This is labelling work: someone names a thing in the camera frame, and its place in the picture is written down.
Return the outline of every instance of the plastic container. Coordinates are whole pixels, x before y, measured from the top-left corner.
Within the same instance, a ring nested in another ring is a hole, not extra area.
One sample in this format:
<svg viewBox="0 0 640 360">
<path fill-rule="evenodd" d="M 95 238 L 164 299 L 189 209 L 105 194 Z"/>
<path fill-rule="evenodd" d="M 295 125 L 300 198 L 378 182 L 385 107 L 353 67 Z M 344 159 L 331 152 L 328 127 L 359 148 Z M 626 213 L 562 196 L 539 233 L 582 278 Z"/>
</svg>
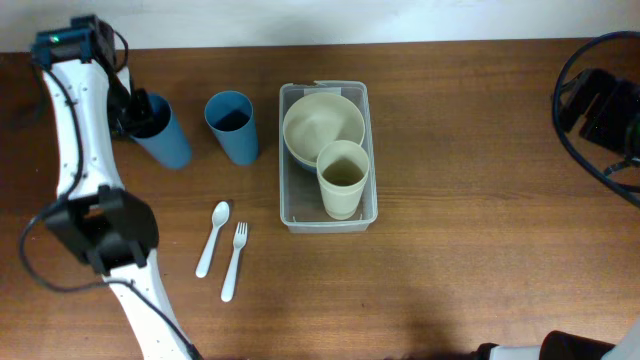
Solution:
<svg viewBox="0 0 640 360">
<path fill-rule="evenodd" d="M 327 234 L 365 231 L 378 217 L 367 87 L 358 81 L 316 81 L 315 83 L 316 85 L 286 84 L 280 88 L 280 219 L 292 233 Z M 369 178 L 355 214 L 347 220 L 337 221 L 326 213 L 316 174 L 300 167 L 284 146 L 282 122 L 285 114 L 297 100 L 316 92 L 330 92 L 344 96 L 358 107 L 365 121 L 365 138 L 362 148 L 371 161 Z"/>
</svg>

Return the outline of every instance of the utensil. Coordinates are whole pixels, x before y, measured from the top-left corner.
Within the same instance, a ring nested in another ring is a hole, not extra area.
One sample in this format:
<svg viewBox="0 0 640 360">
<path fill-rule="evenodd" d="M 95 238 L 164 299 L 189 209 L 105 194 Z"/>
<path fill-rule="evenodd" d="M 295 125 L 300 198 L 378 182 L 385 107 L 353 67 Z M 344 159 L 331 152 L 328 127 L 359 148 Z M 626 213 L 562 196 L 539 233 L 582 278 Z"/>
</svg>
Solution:
<svg viewBox="0 0 640 360">
<path fill-rule="evenodd" d="M 331 93 L 306 95 L 296 101 L 284 116 L 285 145 L 304 169 L 316 171 L 320 150 L 336 140 L 362 145 L 365 122 L 349 99 Z"/>
<path fill-rule="evenodd" d="M 209 272 L 209 266 L 211 265 L 211 258 L 213 257 L 213 249 L 216 246 L 216 238 L 218 237 L 218 231 L 222 225 L 226 224 L 229 220 L 229 213 L 231 212 L 229 204 L 226 201 L 221 201 L 216 205 L 211 215 L 211 222 L 213 223 L 213 229 L 211 229 L 211 235 L 207 240 L 207 245 L 204 247 L 198 266 L 196 267 L 196 276 L 203 278 L 207 276 Z"/>
<path fill-rule="evenodd" d="M 231 256 L 231 263 L 229 263 L 229 270 L 227 271 L 227 277 L 224 279 L 224 286 L 222 286 L 222 295 L 220 298 L 224 302 L 229 302 L 233 298 L 233 292 L 236 288 L 236 275 L 238 273 L 238 261 L 240 260 L 240 250 L 247 244 L 247 233 L 249 228 L 247 223 L 239 222 L 236 228 L 236 235 L 233 237 L 233 255 Z"/>
</svg>

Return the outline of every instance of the bowl rim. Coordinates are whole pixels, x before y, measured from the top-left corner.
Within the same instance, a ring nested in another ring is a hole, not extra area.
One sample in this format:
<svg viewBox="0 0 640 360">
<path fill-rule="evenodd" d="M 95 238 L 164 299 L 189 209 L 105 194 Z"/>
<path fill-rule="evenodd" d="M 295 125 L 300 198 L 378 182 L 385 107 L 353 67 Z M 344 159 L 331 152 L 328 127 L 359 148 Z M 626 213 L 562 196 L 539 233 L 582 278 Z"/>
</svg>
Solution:
<svg viewBox="0 0 640 360">
<path fill-rule="evenodd" d="M 287 150 L 291 153 L 291 155 L 293 155 L 294 158 L 296 158 L 296 160 L 300 161 L 301 163 L 310 166 L 312 168 L 316 168 L 316 162 L 315 161 L 309 161 L 307 159 L 304 159 L 303 157 L 301 157 L 300 155 L 298 155 L 289 145 L 289 141 L 287 140 L 287 126 L 290 123 L 287 122 L 287 115 L 289 115 L 289 113 L 291 112 L 291 109 L 293 109 L 299 102 L 300 100 L 303 100 L 305 98 L 311 98 L 311 97 L 318 97 L 318 96 L 322 96 L 322 97 L 333 97 L 334 99 L 342 99 L 344 101 L 346 101 L 347 103 L 349 103 L 350 106 L 352 106 L 353 108 L 356 109 L 356 111 L 358 112 L 358 114 L 360 115 L 359 119 L 362 123 L 362 136 L 360 137 L 360 141 L 357 143 L 358 145 L 362 146 L 362 143 L 364 142 L 364 138 L 367 132 L 367 126 L 366 123 L 364 121 L 364 115 L 362 115 L 362 112 L 360 112 L 360 109 L 358 109 L 358 107 L 356 106 L 356 104 L 354 104 L 353 102 L 351 102 L 351 100 L 347 99 L 346 97 L 342 96 L 342 95 L 338 95 L 338 94 L 332 94 L 332 93 L 326 93 L 326 92 L 317 92 L 317 93 L 313 93 L 313 94 L 309 94 L 309 95 L 305 95 L 303 97 L 301 97 L 300 99 L 298 99 L 295 103 L 293 103 L 293 105 L 291 105 L 291 107 L 289 107 L 289 109 L 287 110 L 287 113 L 284 115 L 284 119 L 282 120 L 282 137 L 284 139 L 285 145 Z"/>
</svg>

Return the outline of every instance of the wooden surface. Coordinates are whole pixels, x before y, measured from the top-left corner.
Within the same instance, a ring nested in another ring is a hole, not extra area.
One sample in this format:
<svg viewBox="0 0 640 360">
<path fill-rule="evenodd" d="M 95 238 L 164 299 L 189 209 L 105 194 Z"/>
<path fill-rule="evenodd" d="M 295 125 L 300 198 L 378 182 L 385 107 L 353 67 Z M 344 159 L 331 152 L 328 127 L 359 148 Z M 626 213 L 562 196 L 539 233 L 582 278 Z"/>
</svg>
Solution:
<svg viewBox="0 0 640 360">
<path fill-rule="evenodd" d="M 556 75 L 582 43 L 134 51 L 137 85 L 171 101 L 193 161 L 169 171 L 117 142 L 117 166 L 157 217 L 165 287 L 205 358 L 426 357 L 539 344 L 555 329 L 618 341 L 640 311 L 640 212 L 575 164 L 550 122 Z M 637 48 L 607 47 L 590 65 L 638 81 Z M 0 55 L 0 358 L 141 358 L 110 291 L 52 294 L 18 263 L 18 233 L 53 199 L 58 166 L 50 109 L 31 119 L 27 60 Z M 369 89 L 379 216 L 365 233 L 294 235 L 279 218 L 278 91 L 316 79 Z M 204 123 L 227 89 L 255 106 L 262 153 L 250 167 L 233 166 Z M 578 145 L 601 168 L 616 160 Z M 229 304 L 233 226 L 209 276 L 194 276 L 223 199 L 231 223 L 252 225 Z M 28 249 L 50 279 L 93 279 L 44 228 Z"/>
</svg>

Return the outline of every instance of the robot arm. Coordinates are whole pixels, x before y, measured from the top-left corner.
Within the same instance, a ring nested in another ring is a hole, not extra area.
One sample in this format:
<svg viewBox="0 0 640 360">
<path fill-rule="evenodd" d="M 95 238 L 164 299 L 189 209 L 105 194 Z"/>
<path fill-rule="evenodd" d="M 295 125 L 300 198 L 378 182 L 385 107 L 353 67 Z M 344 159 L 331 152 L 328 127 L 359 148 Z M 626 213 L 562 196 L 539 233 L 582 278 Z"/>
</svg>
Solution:
<svg viewBox="0 0 640 360">
<path fill-rule="evenodd" d="M 640 359 L 640 320 L 615 347 L 612 344 L 553 331 L 542 346 L 481 345 L 477 360 L 635 360 Z"/>
<path fill-rule="evenodd" d="M 110 285 L 145 359 L 200 359 L 177 324 L 162 285 L 153 212 L 125 191 L 115 166 L 111 135 L 135 132 L 153 118 L 144 90 L 132 92 L 128 69 L 116 73 L 113 30 L 95 16 L 75 18 L 70 28 L 39 33 L 32 54 L 45 71 L 54 107 L 60 155 L 57 194 L 72 189 L 68 200 L 46 216 L 47 227 L 104 281 L 133 284 L 164 314 L 158 316 L 129 288 Z M 77 116 L 80 147 L 70 106 Z M 82 177 L 74 187 L 78 171 Z"/>
</svg>

